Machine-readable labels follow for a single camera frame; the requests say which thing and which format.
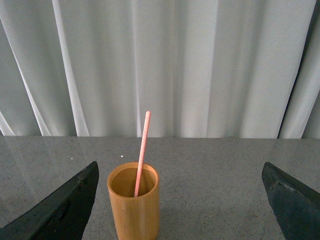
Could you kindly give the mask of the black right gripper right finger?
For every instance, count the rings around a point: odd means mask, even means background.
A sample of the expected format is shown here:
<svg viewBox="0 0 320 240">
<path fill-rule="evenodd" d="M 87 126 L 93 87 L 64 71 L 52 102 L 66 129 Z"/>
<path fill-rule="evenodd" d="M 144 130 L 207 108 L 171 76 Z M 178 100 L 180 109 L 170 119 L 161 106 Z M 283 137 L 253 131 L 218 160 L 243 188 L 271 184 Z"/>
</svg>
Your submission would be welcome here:
<svg viewBox="0 0 320 240">
<path fill-rule="evenodd" d="M 261 178 L 269 205 L 287 240 L 320 238 L 320 194 L 270 162 Z"/>
</svg>

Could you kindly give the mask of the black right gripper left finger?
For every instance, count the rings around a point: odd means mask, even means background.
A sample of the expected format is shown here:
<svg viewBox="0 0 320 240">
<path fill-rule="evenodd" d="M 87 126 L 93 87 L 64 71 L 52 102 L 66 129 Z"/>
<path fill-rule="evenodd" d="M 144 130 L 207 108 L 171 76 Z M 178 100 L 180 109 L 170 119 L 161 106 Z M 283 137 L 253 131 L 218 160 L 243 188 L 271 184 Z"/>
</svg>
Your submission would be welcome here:
<svg viewBox="0 0 320 240">
<path fill-rule="evenodd" d="M 32 209 L 0 230 L 2 240 L 80 240 L 99 181 L 93 161 Z"/>
</svg>

